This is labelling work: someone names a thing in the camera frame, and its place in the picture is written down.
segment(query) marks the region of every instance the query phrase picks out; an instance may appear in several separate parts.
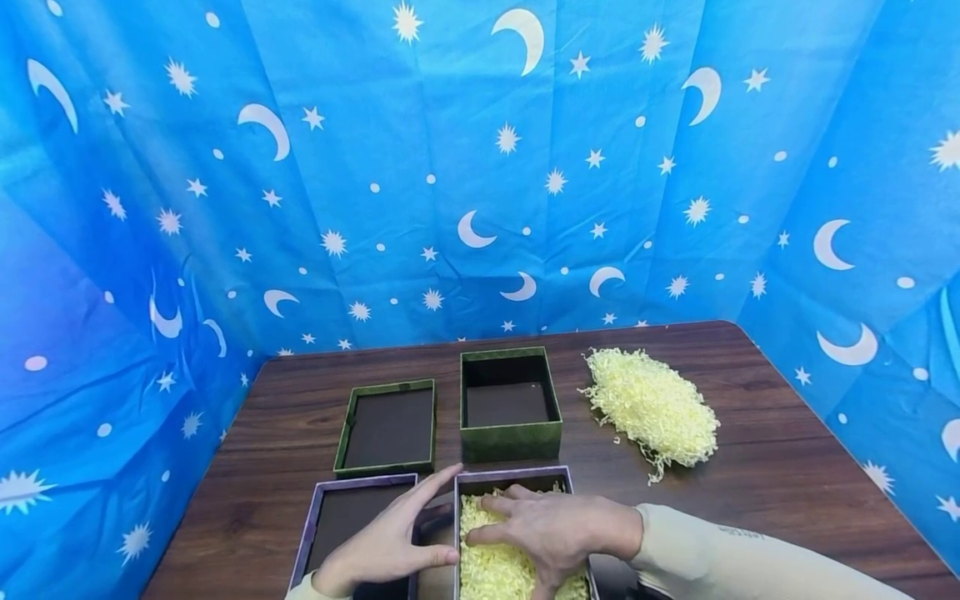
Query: sleeve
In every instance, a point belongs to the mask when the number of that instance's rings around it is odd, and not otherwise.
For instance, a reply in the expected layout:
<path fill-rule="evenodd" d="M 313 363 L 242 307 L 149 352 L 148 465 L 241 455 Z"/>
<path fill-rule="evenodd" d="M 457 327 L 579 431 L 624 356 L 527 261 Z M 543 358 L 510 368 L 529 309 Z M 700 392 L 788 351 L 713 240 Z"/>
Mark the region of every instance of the sleeve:
<path fill-rule="evenodd" d="M 647 588 L 676 600 L 910 600 L 825 556 L 665 506 L 640 504 L 643 544 L 631 561 Z"/>
<path fill-rule="evenodd" d="M 350 600 L 349 598 L 331 598 L 319 593 L 310 585 L 310 578 L 313 573 L 307 573 L 303 581 L 287 592 L 285 600 Z"/>

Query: gift box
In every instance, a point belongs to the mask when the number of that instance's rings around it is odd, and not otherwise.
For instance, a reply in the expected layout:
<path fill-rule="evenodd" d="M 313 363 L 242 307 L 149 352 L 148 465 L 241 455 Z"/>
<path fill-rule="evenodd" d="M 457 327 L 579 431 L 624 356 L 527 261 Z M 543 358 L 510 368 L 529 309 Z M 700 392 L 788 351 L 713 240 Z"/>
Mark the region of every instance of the gift box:
<path fill-rule="evenodd" d="M 397 497 L 417 485 L 415 473 L 382 475 L 342 481 L 326 481 L 316 485 L 313 499 L 303 524 L 300 549 L 290 577 L 290 586 L 320 567 L 338 546 L 366 527 Z M 417 543 L 418 530 L 413 532 Z M 416 600 L 417 575 L 385 584 L 362 584 L 353 593 L 354 600 Z"/>
<path fill-rule="evenodd" d="M 514 483 L 533 492 L 552 492 L 559 487 L 561 492 L 573 493 L 573 482 L 570 479 L 570 469 L 566 466 L 514 468 L 507 470 L 490 470 L 464 472 L 456 476 L 453 481 L 454 505 L 454 534 L 455 543 L 460 543 L 460 513 L 462 496 L 478 496 L 492 493 L 493 490 L 504 491 Z M 460 565 L 454 569 L 453 598 L 460 600 Z M 587 586 L 590 600 L 599 600 L 596 581 L 593 571 L 587 560 Z"/>
<path fill-rule="evenodd" d="M 337 446 L 338 479 L 433 470 L 433 379 L 353 388 Z"/>
<path fill-rule="evenodd" d="M 460 440 L 465 463 L 556 459 L 563 419 L 546 348 L 460 355 Z"/>

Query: green box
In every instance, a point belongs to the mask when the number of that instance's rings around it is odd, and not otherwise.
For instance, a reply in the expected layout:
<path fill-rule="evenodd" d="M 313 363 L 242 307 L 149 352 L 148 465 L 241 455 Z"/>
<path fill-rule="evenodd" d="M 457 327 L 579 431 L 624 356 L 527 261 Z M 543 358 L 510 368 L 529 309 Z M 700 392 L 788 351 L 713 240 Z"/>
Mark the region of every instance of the green box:
<path fill-rule="evenodd" d="M 557 459 L 563 429 L 546 348 L 460 355 L 460 442 L 465 463 Z"/>
<path fill-rule="evenodd" d="M 433 379 L 350 392 L 333 472 L 337 479 L 433 470 L 437 393 Z"/>

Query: yellow shredded paper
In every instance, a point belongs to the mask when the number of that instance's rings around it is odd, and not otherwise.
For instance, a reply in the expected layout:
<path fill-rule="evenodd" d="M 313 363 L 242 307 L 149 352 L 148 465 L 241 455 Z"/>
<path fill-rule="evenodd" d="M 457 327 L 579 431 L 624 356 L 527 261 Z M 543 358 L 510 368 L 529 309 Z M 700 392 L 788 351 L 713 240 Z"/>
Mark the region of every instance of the yellow shredded paper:
<path fill-rule="evenodd" d="M 663 479 L 663 469 L 674 462 L 693 467 L 713 454 L 720 421 L 693 383 L 642 349 L 591 350 L 586 358 L 593 386 L 579 392 L 603 414 L 594 418 L 598 423 L 612 423 L 639 445 L 655 469 L 649 483 Z"/>
<path fill-rule="evenodd" d="M 501 495 L 494 490 L 493 495 Z M 503 522 L 480 508 L 480 496 L 460 498 L 461 600 L 529 600 L 537 572 L 525 552 L 505 544 L 467 546 L 467 533 L 483 525 Z M 567 579 L 557 600 L 589 600 L 586 572 Z"/>

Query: moon and star pattern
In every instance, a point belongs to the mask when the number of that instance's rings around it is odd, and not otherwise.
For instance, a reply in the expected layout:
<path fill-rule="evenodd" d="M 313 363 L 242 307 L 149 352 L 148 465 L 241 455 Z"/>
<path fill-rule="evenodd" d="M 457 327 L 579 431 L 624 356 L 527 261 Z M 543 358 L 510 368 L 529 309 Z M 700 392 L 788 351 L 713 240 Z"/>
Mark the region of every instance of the moon and star pattern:
<path fill-rule="evenodd" d="M 140 591 L 273 356 L 706 319 L 960 568 L 960 8 L 336 4 L 2 37 L 0 531 L 98 565 L 52 593 Z"/>

